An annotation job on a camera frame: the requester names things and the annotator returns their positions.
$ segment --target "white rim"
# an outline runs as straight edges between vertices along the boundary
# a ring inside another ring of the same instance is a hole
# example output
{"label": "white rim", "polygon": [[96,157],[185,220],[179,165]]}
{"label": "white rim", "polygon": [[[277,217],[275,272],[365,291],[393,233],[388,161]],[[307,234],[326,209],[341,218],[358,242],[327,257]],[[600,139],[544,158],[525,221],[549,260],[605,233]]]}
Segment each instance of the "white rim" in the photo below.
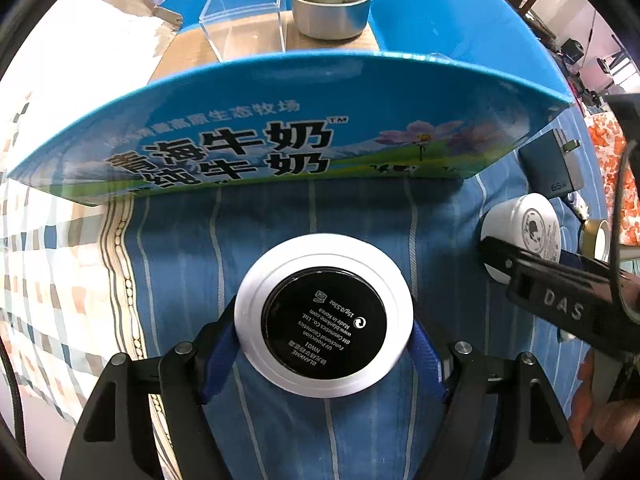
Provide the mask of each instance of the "white rim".
{"label": "white rim", "polygon": [[[347,377],[300,376],[271,354],[262,337],[262,308],[271,291],[288,276],[311,267],[337,267],[356,274],[369,283],[385,307],[386,335],[380,351],[362,370]],[[398,266],[376,247],[343,235],[305,235],[277,245],[252,265],[236,297],[236,332],[244,355],[269,381],[305,397],[345,396],[379,381],[398,361],[413,320],[411,294]]]}

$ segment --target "logo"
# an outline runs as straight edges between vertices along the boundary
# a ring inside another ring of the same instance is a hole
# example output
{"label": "logo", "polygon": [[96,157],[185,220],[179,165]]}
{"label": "logo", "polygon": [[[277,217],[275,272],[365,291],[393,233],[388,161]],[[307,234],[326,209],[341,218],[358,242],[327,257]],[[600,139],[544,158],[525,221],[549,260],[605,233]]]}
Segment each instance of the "logo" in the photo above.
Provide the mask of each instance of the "logo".
{"label": "logo", "polygon": [[314,303],[324,303],[324,300],[326,300],[326,294],[322,290],[318,290],[314,298]]}
{"label": "logo", "polygon": [[522,218],[522,239],[527,250],[540,254],[545,247],[545,221],[536,209],[527,209]]}

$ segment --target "plaid fabric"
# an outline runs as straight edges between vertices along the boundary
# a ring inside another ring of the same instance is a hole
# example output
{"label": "plaid fabric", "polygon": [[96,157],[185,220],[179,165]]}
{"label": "plaid fabric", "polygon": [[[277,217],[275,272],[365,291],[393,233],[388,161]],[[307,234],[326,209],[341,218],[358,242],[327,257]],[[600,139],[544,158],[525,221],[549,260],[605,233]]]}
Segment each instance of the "plaid fabric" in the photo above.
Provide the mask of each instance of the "plaid fabric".
{"label": "plaid fabric", "polygon": [[[92,208],[7,180],[7,155],[28,107],[0,124],[0,336],[18,383],[75,424],[113,354],[146,357],[121,245],[132,203]],[[162,465],[174,471],[162,403],[154,397],[150,405]]]}

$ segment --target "round logo on white jar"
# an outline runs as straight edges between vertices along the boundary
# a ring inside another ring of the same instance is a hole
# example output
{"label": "round logo on white jar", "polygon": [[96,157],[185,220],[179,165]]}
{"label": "round logo on white jar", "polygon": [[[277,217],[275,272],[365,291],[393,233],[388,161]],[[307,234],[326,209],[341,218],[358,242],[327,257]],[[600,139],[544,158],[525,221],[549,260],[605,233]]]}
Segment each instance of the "round logo on white jar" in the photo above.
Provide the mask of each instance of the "round logo on white jar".
{"label": "round logo on white jar", "polygon": [[522,240],[527,250],[540,254],[545,247],[546,227],[537,209],[527,209],[522,218]]}

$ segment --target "black power adapter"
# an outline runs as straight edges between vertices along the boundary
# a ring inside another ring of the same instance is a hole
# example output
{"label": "black power adapter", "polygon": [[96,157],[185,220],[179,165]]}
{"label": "black power adapter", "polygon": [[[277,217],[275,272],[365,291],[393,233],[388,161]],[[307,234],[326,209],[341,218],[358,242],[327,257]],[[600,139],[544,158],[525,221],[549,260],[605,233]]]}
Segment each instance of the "black power adapter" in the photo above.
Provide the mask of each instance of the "black power adapter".
{"label": "black power adapter", "polygon": [[584,187],[578,158],[579,140],[569,140],[559,128],[545,132],[518,150],[530,192],[547,199],[564,197]]}

